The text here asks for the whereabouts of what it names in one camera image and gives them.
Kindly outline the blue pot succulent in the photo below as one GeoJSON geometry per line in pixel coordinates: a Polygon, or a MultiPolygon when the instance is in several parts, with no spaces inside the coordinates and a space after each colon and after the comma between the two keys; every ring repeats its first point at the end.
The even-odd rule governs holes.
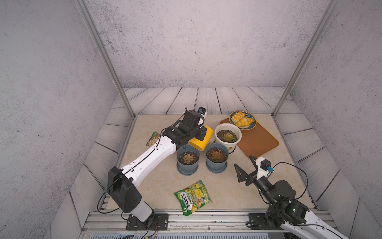
{"type": "Polygon", "coordinates": [[[213,143],[206,148],[206,164],[209,171],[222,173],[228,166],[229,152],[220,143],[213,143]]]}
{"type": "Polygon", "coordinates": [[[182,175],[190,176],[199,167],[200,151],[187,144],[177,151],[177,169],[182,175]]]}

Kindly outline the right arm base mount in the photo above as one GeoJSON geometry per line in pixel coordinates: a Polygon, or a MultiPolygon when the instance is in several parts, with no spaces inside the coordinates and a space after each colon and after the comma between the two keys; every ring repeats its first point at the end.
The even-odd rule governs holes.
{"type": "Polygon", "coordinates": [[[265,213],[250,213],[246,227],[251,230],[278,230],[283,223],[282,218],[274,211],[267,210],[265,213]]]}

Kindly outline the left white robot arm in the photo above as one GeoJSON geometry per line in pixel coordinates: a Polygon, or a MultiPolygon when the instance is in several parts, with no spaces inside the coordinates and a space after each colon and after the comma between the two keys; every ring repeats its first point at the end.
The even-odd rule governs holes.
{"type": "Polygon", "coordinates": [[[205,125],[207,110],[185,110],[172,125],[163,129],[153,146],[128,165],[113,167],[108,172],[104,191],[124,213],[133,215],[146,228],[154,223],[155,212],[143,200],[138,186],[145,177],[165,158],[195,139],[201,149],[206,147],[212,136],[212,129],[205,125]]]}

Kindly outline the yellow plastic watering can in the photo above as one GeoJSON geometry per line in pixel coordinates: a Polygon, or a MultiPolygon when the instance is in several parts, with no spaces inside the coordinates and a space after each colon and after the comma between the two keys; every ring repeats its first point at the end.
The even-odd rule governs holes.
{"type": "Polygon", "coordinates": [[[207,128],[207,134],[204,141],[199,141],[195,138],[189,140],[189,145],[191,145],[192,147],[194,147],[195,149],[199,151],[205,150],[205,148],[208,146],[210,142],[211,137],[213,136],[213,130],[207,125],[204,125],[204,126],[207,128]]]}

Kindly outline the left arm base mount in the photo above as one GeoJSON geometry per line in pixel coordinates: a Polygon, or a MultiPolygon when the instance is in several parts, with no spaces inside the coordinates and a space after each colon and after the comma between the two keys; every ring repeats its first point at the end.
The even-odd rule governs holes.
{"type": "Polygon", "coordinates": [[[127,231],[166,231],[168,229],[169,214],[153,213],[149,218],[141,222],[133,215],[127,219],[127,231]]]}

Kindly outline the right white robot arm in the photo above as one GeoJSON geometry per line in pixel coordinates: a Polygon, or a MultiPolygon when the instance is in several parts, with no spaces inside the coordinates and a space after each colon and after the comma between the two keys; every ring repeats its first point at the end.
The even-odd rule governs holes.
{"type": "Polygon", "coordinates": [[[285,230],[300,239],[346,239],[326,222],[321,220],[296,197],[296,191],[285,180],[271,183],[274,173],[272,163],[264,157],[249,156],[255,171],[247,173],[236,163],[234,168],[238,182],[255,185],[268,209],[264,214],[249,214],[246,227],[251,230],[285,230]]]}

